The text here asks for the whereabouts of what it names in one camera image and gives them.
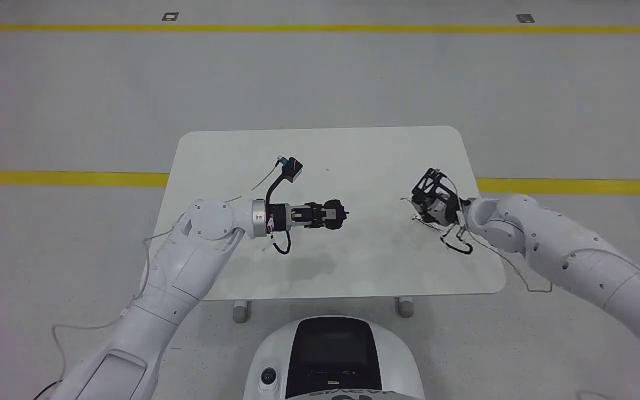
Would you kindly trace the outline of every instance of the wire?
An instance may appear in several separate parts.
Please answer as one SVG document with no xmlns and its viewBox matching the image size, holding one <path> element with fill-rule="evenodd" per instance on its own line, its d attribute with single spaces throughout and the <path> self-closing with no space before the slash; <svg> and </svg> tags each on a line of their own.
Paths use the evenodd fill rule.
<svg viewBox="0 0 640 400">
<path fill-rule="evenodd" d="M 529 292 L 529 293 L 551 293 L 553 291 L 553 282 L 549 282 L 549 289 L 531 289 L 531 287 L 529 287 L 529 283 L 527 282 L 527 280 L 524 279 L 524 276 L 522 275 L 522 272 L 515 265 L 513 265 L 513 263 L 507 257 L 505 257 L 502 254 L 498 253 L 496 250 L 492 249 L 491 247 L 487 246 L 486 244 L 480 242 L 478 239 L 475 238 L 475 236 L 471 232 L 467 231 L 467 233 L 469 234 L 469 236 L 471 236 L 471 239 L 475 240 L 475 242 L 478 243 L 480 246 L 484 247 L 485 249 L 491 250 L 492 252 L 497 254 L 500 258 L 505 260 L 507 262 L 507 264 L 511 265 L 511 268 L 513 268 L 513 271 L 516 273 L 516 275 L 518 275 L 518 278 L 520 278 L 522 283 L 524 283 L 524 287 L 527 289 L 527 292 Z"/>
<path fill-rule="evenodd" d="M 111 322 L 109 322 L 107 324 L 96 325 L 96 326 L 55 324 L 55 325 L 53 325 L 51 327 L 51 333 L 53 334 L 53 341 L 56 343 L 56 347 L 58 348 L 58 351 L 60 352 L 60 355 L 62 356 L 62 371 L 60 372 L 60 377 L 58 378 L 58 380 L 52 384 L 52 385 L 55 385 L 54 389 L 58 387 L 58 383 L 62 382 L 62 379 L 64 378 L 64 374 L 65 374 L 65 372 L 67 370 L 67 357 L 64 354 L 64 350 L 62 349 L 62 345 L 60 344 L 60 340 L 58 339 L 58 334 L 57 334 L 56 331 L 59 328 L 67 328 L 67 329 L 75 329 L 75 330 L 98 330 L 98 329 L 107 328 L 107 327 L 115 324 L 116 322 L 120 321 L 120 319 L 126 315 L 126 313 L 128 312 L 128 310 L 131 307 L 131 305 L 133 304 L 133 302 L 138 300 L 140 297 L 142 297 L 142 293 L 144 292 L 144 288 L 147 286 L 147 282 L 149 280 L 149 272 L 150 272 L 150 269 L 151 269 L 151 255 L 149 254 L 150 250 L 149 250 L 148 242 L 150 240 L 152 240 L 152 239 L 157 238 L 157 237 L 168 235 L 169 233 L 171 233 L 173 231 L 173 229 L 175 228 L 176 223 L 180 220 L 180 218 L 182 218 L 183 215 L 184 215 L 184 213 L 182 213 L 180 215 L 180 217 L 178 217 L 176 222 L 173 224 L 171 229 L 169 229 L 168 231 L 163 232 L 163 233 L 159 233 L 157 235 L 146 237 L 146 238 L 144 238 L 142 240 L 142 244 L 144 245 L 145 254 L 146 254 L 146 257 L 147 257 L 147 263 L 145 265 L 145 270 L 144 270 L 144 279 L 141 281 L 140 288 L 138 289 L 138 292 L 131 298 L 131 300 L 129 301 L 127 306 L 120 312 L 120 314 L 118 315 L 118 317 L 116 319 L 114 319 L 113 321 L 111 321 Z"/>
<path fill-rule="evenodd" d="M 283 251 L 280 247 L 278 247 L 276 242 L 273 242 L 273 247 L 275 247 L 278 253 L 280 254 L 289 254 L 289 251 L 291 250 L 291 235 L 289 234 L 289 231 L 287 231 L 286 233 L 287 233 L 287 250 Z"/>
<path fill-rule="evenodd" d="M 254 190 L 256 190 L 256 189 L 258 188 L 258 186 L 262 185 L 262 183 L 263 183 L 264 181 L 266 181 L 266 180 L 267 180 L 267 178 L 269 178 L 269 177 L 271 176 L 271 174 L 273 174 L 273 171 L 275 171 L 275 170 L 276 170 L 276 168 L 278 167 L 278 164 L 280 164 L 280 160 L 279 160 L 279 159 L 278 159 L 278 161 L 276 161 L 276 164 L 273 166 L 273 168 L 271 168 L 271 171 L 269 171 L 269 173 L 267 174 L 267 176 L 265 176 L 264 178 L 262 178 L 262 180 L 261 180 L 260 182 L 258 182 L 258 184 L 257 184 L 257 185 L 255 185 L 255 186 L 251 189 L 251 191 L 252 191 L 252 192 L 253 192 Z M 238 199 L 240 199 L 240 198 L 242 198 L 242 196 L 234 197 L 234 198 L 233 198 L 233 199 L 231 199 L 231 200 L 227 200 L 227 201 L 226 201 L 226 203 L 231 203 L 232 201 L 234 201 L 234 200 L 238 200 Z"/>
<path fill-rule="evenodd" d="M 184 215 L 184 213 L 182 213 L 180 215 L 180 217 L 178 217 L 176 222 L 179 221 L 180 218 L 182 218 L 183 215 Z M 159 233 L 159 234 L 153 235 L 153 236 L 149 236 L 149 237 L 146 237 L 146 238 L 144 238 L 142 240 L 142 244 L 144 245 L 144 248 L 145 248 L 146 254 L 147 254 L 147 265 L 146 265 L 146 268 L 145 268 L 144 281 L 140 285 L 140 289 L 138 291 L 138 294 L 133 298 L 134 300 L 138 300 L 140 297 L 142 297 L 142 292 L 144 292 L 144 288 L 145 288 L 145 286 L 147 286 L 147 281 L 149 280 L 149 269 L 151 268 L 151 254 L 150 254 L 151 250 L 149 250 L 149 243 L 148 242 L 151 241 L 152 239 L 157 238 L 157 237 L 170 234 L 171 232 L 173 232 L 173 228 L 175 228 L 175 224 L 171 227 L 171 229 L 169 229 L 166 232 Z"/>
<path fill-rule="evenodd" d="M 42 389 L 40 391 L 40 393 L 38 393 L 36 395 L 36 397 L 33 398 L 33 400 L 38 400 L 40 398 L 40 396 L 42 396 L 44 394 L 44 392 L 46 392 L 47 390 L 51 389 L 51 387 L 57 383 L 60 383 L 60 381 L 55 381 L 55 382 L 51 382 L 47 387 L 45 387 L 44 389 Z"/>
<path fill-rule="evenodd" d="M 484 243 L 480 242 L 475 237 L 475 235 L 473 233 L 471 233 L 471 231 L 468 229 L 468 226 L 467 226 L 467 221 L 465 219 L 464 211 L 462 210 L 462 202 L 460 201 L 460 196 L 458 195 L 458 188 L 456 187 L 456 184 L 453 183 L 453 181 L 448 176 L 445 175 L 445 178 L 447 178 L 449 183 L 451 183 L 451 186 L 453 186 L 453 190 L 455 191 L 456 197 L 458 199 L 458 207 L 460 208 L 460 218 L 459 219 L 461 221 L 460 226 L 469 234 L 471 239 L 473 239 L 476 243 L 478 243 L 480 246 L 484 247 L 485 249 L 491 250 L 496 255 L 498 255 L 498 257 L 500 257 L 503 260 L 505 260 L 507 262 L 507 264 L 511 265 L 511 268 L 513 268 L 513 270 L 516 273 L 516 275 L 518 275 L 518 278 L 520 278 L 522 283 L 524 283 L 524 286 L 527 289 L 527 292 L 529 292 L 529 293 L 551 293 L 553 291 L 553 282 L 549 282 L 549 289 L 531 289 L 531 287 L 529 286 L 529 283 L 527 282 L 527 280 L 522 275 L 522 272 L 520 272 L 520 270 L 515 265 L 513 265 L 513 263 L 507 257 L 503 256 L 498 251 L 496 251 L 493 248 L 491 248 L 491 247 L 485 245 Z"/>
</svg>

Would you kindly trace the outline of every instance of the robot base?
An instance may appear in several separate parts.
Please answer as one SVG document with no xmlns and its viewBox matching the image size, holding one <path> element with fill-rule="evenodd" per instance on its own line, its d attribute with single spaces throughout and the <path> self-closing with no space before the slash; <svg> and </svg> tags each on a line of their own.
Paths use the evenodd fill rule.
<svg viewBox="0 0 640 400">
<path fill-rule="evenodd" d="M 244 400 L 284 400 L 335 389 L 424 399 L 418 366 L 394 333 L 358 318 L 298 320 L 269 335 L 251 362 Z"/>
</svg>

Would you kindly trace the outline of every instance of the white cable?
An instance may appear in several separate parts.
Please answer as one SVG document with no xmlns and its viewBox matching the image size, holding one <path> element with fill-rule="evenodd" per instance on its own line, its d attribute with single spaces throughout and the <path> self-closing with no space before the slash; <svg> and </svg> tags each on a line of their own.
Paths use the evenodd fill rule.
<svg viewBox="0 0 640 400">
<path fill-rule="evenodd" d="M 177 223 L 177 221 L 180 220 L 180 218 L 182 218 L 182 215 L 184 215 L 184 213 L 182 213 L 180 215 L 180 217 L 178 217 L 178 220 L 176 220 L 176 223 Z M 98 330 L 98 329 L 107 328 L 107 327 L 115 324 L 116 322 L 120 321 L 120 319 L 127 314 L 127 312 L 129 311 L 129 308 L 131 308 L 131 305 L 133 304 L 133 302 L 136 301 L 137 299 L 139 299 L 140 297 L 142 297 L 142 293 L 144 292 L 144 288 L 145 288 L 145 286 L 147 286 L 147 281 L 149 280 L 149 270 L 151 268 L 151 256 L 149 254 L 149 245 L 147 244 L 147 242 L 152 240 L 152 239 L 155 239 L 157 237 L 168 235 L 169 233 L 171 233 L 173 231 L 174 228 L 175 228 L 175 223 L 171 227 L 171 229 L 169 229 L 168 231 L 160 233 L 160 234 L 157 234 L 157 235 L 146 237 L 146 238 L 144 238 L 142 240 L 142 244 L 144 245 L 145 253 L 146 253 L 146 256 L 147 256 L 147 263 L 145 265 L 145 270 L 144 270 L 144 279 L 143 279 L 143 281 L 142 281 L 142 283 L 140 285 L 140 289 L 138 290 L 137 294 L 134 295 L 131 298 L 131 300 L 129 301 L 127 306 L 120 312 L 120 314 L 118 315 L 118 317 L 116 319 L 114 319 L 113 321 L 111 321 L 109 323 L 106 323 L 104 325 L 96 325 L 96 326 L 55 324 L 55 325 L 53 325 L 51 327 L 51 333 L 53 334 L 53 341 L 56 343 L 56 347 L 58 348 L 58 351 L 60 351 L 60 355 L 62 356 L 62 371 L 60 372 L 60 377 L 58 378 L 58 382 L 51 389 L 52 391 L 55 391 L 55 389 L 58 387 L 60 382 L 62 382 L 62 379 L 64 378 L 64 374 L 65 374 L 65 372 L 67 370 L 67 357 L 64 354 L 64 350 L 62 349 L 62 345 L 60 344 L 60 340 L 58 339 L 58 335 L 56 333 L 56 330 L 59 329 L 59 328 L 67 328 L 67 329 L 75 329 L 75 330 L 92 331 L 92 330 Z"/>
<path fill-rule="evenodd" d="M 527 280 L 524 278 L 524 276 L 522 275 L 522 272 L 520 272 L 520 270 L 505 256 L 503 256 L 502 254 L 500 254 L 498 251 L 496 251 L 495 249 L 485 245 L 484 243 L 480 242 L 475 235 L 469 230 L 469 228 L 467 227 L 467 221 L 465 219 L 465 215 L 464 215 L 464 211 L 462 210 L 462 201 L 460 200 L 460 196 L 458 195 L 458 188 L 456 187 L 456 184 L 453 183 L 453 181 L 445 175 L 445 178 L 447 178 L 447 180 L 449 181 L 449 183 L 451 183 L 451 186 L 453 186 L 453 190 L 455 192 L 455 195 L 458 199 L 458 208 L 460 208 L 460 221 L 462 222 L 460 224 L 460 226 L 462 228 L 465 229 L 465 231 L 469 234 L 469 236 L 471 237 L 471 239 L 473 239 L 476 243 L 478 243 L 480 246 L 484 247 L 485 249 L 491 250 L 492 252 L 494 252 L 496 255 L 498 255 L 500 258 L 502 258 L 503 260 L 505 260 L 507 262 L 507 264 L 511 265 L 511 268 L 513 268 L 514 272 L 516 273 L 516 275 L 518 275 L 518 278 L 520 278 L 520 280 L 522 281 L 522 283 L 524 283 L 525 288 L 527 289 L 527 292 L 530 293 L 551 293 L 551 291 L 553 291 L 553 282 L 549 282 L 549 289 L 531 289 L 529 287 L 529 283 L 527 282 Z"/>
<path fill-rule="evenodd" d="M 280 159 L 278 158 L 278 160 L 276 161 L 276 165 L 274 165 L 274 166 L 273 166 L 273 168 L 271 169 L 271 171 L 269 171 L 269 173 L 267 174 L 267 176 L 265 176 L 264 178 L 262 178 L 262 180 L 261 180 L 260 182 L 258 182 L 258 184 L 257 184 L 257 185 L 255 185 L 255 186 L 251 189 L 251 191 L 252 191 L 252 192 L 253 192 L 254 190 L 256 190 L 256 189 L 258 188 L 258 186 L 262 185 L 262 183 L 263 183 L 264 181 L 266 181 L 266 180 L 267 180 L 267 178 L 269 178 L 269 177 L 271 176 L 271 174 L 273 174 L 273 171 L 275 171 L 275 170 L 276 170 L 276 168 L 278 167 L 278 164 L 279 164 L 279 163 L 280 163 Z M 235 200 L 238 200 L 238 199 L 241 199 L 241 198 L 242 198 L 242 196 L 234 197 L 234 198 L 233 198 L 233 199 L 231 199 L 231 200 L 227 200 L 227 201 L 226 201 L 226 203 L 231 203 L 232 201 L 235 201 Z"/>
</svg>

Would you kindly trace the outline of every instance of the connector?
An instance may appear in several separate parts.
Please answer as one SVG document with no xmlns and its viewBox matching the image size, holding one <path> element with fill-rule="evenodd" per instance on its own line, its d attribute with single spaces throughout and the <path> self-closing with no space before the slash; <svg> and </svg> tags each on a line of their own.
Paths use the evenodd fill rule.
<svg viewBox="0 0 640 400">
<path fill-rule="evenodd" d="M 300 175 L 300 172 L 302 172 L 302 163 L 294 157 L 289 157 L 286 161 L 284 160 L 284 158 L 280 159 L 280 162 L 284 164 L 282 166 L 282 177 L 293 183 L 293 181 L 295 181 Z"/>
</svg>

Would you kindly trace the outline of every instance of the black panel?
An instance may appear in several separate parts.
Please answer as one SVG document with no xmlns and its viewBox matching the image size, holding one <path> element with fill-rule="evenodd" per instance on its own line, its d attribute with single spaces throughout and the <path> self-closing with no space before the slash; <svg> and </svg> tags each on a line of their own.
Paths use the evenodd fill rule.
<svg viewBox="0 0 640 400">
<path fill-rule="evenodd" d="M 369 324 L 352 318 L 311 318 L 293 339 L 285 398 L 327 389 L 382 390 Z"/>
</svg>

